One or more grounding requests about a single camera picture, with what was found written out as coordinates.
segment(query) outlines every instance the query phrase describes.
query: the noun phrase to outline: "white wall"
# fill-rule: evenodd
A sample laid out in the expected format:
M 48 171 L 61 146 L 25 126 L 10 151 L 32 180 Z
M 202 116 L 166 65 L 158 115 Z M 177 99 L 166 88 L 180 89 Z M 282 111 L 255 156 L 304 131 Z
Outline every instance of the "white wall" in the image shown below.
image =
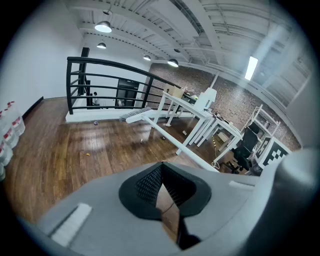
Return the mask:
M 151 61 L 143 59 L 143 51 L 139 48 L 127 44 L 122 41 L 115 39 L 110 39 L 105 37 L 104 43 L 106 44 L 106 49 L 97 48 L 97 44 L 101 42 L 101 36 L 95 35 L 84 35 L 83 38 L 83 47 L 89 47 L 89 58 L 103 59 L 107 61 L 119 62 L 126 64 L 144 71 L 149 71 L 151 66 Z M 87 64 L 86 73 L 95 73 L 95 74 L 104 74 L 115 77 L 121 77 L 125 79 L 131 79 L 138 82 L 146 82 L 146 76 L 128 71 L 125 69 L 104 66 L 97 64 Z M 118 86 L 118 79 L 108 78 L 108 77 L 99 77 L 99 76 L 87 76 L 87 80 L 91 80 L 91 85 L 95 86 Z M 138 90 L 143 91 L 144 85 L 140 84 Z M 98 96 L 106 97 L 115 97 L 117 90 L 116 89 L 105 89 L 105 88 L 91 88 L 90 92 L 97 92 Z M 137 93 L 137 98 L 141 97 L 141 93 Z M 114 99 L 100 99 L 100 105 L 103 106 L 114 106 Z
M 320 145 L 320 77 L 314 74 L 286 108 L 303 147 Z
M 42 96 L 66 96 L 67 57 L 80 56 L 81 41 L 82 35 L 61 0 L 47 2 L 35 11 L 2 59 L 0 109 L 16 101 L 24 114 Z

